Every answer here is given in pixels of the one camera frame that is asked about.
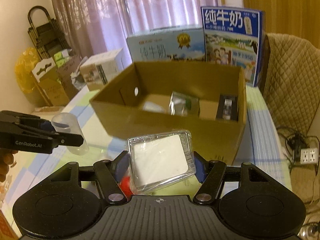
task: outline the tablecloth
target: tablecloth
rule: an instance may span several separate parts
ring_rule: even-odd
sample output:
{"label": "tablecloth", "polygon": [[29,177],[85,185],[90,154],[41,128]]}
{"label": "tablecloth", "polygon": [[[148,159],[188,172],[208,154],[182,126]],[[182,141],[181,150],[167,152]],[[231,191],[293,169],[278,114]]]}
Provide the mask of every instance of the tablecloth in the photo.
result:
{"label": "tablecloth", "polygon": [[[4,190],[0,190],[1,210],[13,230],[20,232],[12,217],[12,206],[19,196],[46,178],[69,161],[80,166],[90,166],[103,159],[113,160],[125,148],[125,141],[109,136],[103,129],[91,105],[90,98],[96,92],[83,88],[64,108],[78,117],[84,137],[90,146],[90,153],[84,156],[71,154],[66,147],[59,146],[51,155],[19,152],[17,164],[10,169]],[[281,184],[291,189],[290,175],[281,145],[267,106],[258,88],[247,87],[247,123],[234,166],[251,162],[268,173]],[[224,194],[237,187],[228,182]]]}

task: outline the table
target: table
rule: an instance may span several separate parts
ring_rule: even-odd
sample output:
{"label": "table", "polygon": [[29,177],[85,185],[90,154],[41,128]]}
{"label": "table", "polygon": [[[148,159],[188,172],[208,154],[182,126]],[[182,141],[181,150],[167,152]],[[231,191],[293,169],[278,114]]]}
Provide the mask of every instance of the table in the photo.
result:
{"label": "table", "polygon": [[[83,156],[71,154],[66,147],[59,146],[51,155],[19,152],[17,164],[10,169],[4,183],[0,200],[1,210],[13,230],[20,232],[12,217],[12,206],[19,196],[46,178],[49,174],[70,161],[80,166],[90,166],[103,159],[113,160],[125,149],[125,141],[109,136],[89,104],[96,92],[89,92],[84,87],[63,112],[70,112],[78,117],[84,137],[90,146],[90,152]],[[290,175],[286,158],[281,152],[281,145],[273,121],[258,88],[247,86],[247,123],[244,130],[234,166],[242,162],[251,162],[291,190]],[[224,194],[237,188],[237,182],[228,182]]]}

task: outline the yellow plastic bag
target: yellow plastic bag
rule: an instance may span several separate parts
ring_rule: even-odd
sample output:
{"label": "yellow plastic bag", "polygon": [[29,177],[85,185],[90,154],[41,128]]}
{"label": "yellow plastic bag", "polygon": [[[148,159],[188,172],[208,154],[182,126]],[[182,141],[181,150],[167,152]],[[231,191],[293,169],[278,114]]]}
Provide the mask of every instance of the yellow plastic bag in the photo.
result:
{"label": "yellow plastic bag", "polygon": [[28,48],[19,57],[16,65],[14,66],[17,83],[21,91],[25,94],[32,93],[36,88],[31,76],[31,71],[35,68],[38,62],[40,62],[40,57],[37,50],[35,48]]}

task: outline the power strip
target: power strip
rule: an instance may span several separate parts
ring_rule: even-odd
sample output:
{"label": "power strip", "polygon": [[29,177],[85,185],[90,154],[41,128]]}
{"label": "power strip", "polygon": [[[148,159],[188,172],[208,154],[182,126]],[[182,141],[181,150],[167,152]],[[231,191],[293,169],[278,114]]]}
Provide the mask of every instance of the power strip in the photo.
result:
{"label": "power strip", "polygon": [[318,148],[301,149],[300,164],[317,164],[318,159]]}

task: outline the clear plastic box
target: clear plastic box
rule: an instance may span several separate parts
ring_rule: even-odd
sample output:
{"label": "clear plastic box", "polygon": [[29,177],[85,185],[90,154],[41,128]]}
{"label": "clear plastic box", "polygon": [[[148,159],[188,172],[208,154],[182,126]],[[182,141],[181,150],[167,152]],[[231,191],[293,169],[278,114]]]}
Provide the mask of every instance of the clear plastic box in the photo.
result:
{"label": "clear plastic box", "polygon": [[130,189],[151,193],[196,173],[191,134],[187,130],[128,139]]}

